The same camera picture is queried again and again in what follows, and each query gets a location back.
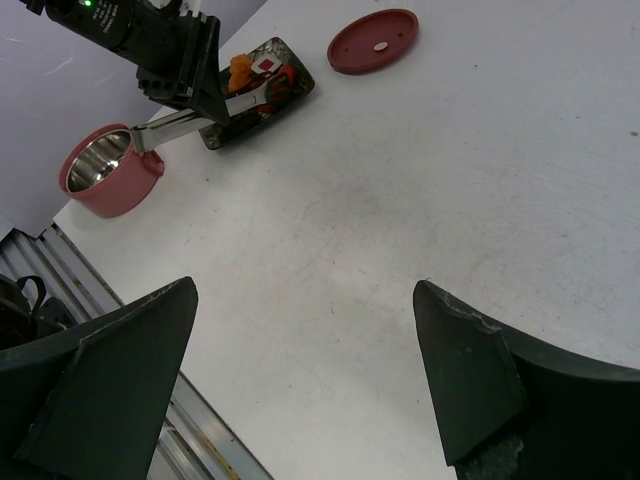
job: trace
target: pot handle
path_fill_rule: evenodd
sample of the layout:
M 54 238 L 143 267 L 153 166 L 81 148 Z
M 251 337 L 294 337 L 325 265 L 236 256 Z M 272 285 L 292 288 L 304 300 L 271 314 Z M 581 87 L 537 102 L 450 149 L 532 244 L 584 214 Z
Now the pot handle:
M 157 177 L 164 175 L 164 161 L 162 161 L 156 152 L 150 152 L 143 155 L 142 165 Z

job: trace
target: lid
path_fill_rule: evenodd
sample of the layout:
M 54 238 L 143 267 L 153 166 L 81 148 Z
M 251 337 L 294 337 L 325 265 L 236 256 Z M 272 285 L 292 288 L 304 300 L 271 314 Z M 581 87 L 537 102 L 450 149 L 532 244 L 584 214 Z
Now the lid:
M 397 60 L 418 34 L 418 17 L 403 9 L 382 10 L 356 20 L 333 39 L 329 63 L 341 73 L 367 73 Z

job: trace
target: table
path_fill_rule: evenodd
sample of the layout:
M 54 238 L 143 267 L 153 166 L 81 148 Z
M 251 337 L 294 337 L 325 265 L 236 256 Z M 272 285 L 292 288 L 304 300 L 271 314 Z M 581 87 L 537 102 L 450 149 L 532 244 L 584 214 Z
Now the table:
M 335 33 L 391 6 L 420 18 L 415 48 L 332 71 Z M 55 221 L 126 302 L 194 278 L 183 372 L 277 480 L 454 478 L 411 305 L 426 277 L 640 367 L 637 3 L 269 0 L 221 64 L 275 35 L 316 77 L 304 106 L 215 153 L 161 147 L 120 218 Z

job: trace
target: tray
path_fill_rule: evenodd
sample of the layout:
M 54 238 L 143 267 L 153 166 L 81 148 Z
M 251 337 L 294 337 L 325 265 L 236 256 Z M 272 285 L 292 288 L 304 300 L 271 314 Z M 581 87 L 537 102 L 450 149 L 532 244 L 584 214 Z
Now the tray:
M 296 104 L 302 98 L 306 97 L 316 85 L 315 80 L 302 64 L 300 59 L 291 51 L 289 46 L 278 37 L 274 37 L 258 48 L 248 53 L 252 60 L 256 60 L 265 53 L 271 53 L 278 57 L 283 64 L 290 64 L 296 69 L 296 81 L 291 91 L 290 102 L 275 113 L 265 113 L 258 107 L 242 112 L 231 118 L 231 123 L 226 127 L 214 124 L 200 130 L 200 136 L 204 144 L 209 150 L 216 150 L 226 143 L 255 130 L 259 126 L 269 123 L 271 120 L 286 114 L 292 105 Z M 220 83 L 222 85 L 229 84 L 231 76 L 230 69 L 227 67 L 220 72 Z M 233 97 L 240 92 L 227 94 L 227 98 Z

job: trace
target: orange food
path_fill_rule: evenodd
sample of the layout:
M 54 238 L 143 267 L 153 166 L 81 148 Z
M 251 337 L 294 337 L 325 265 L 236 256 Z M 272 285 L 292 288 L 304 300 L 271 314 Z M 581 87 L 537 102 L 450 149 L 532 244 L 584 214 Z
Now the orange food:
M 253 75 L 251 71 L 253 60 L 246 54 L 237 55 L 231 59 L 231 78 L 229 79 L 229 91 L 233 92 L 244 87 Z

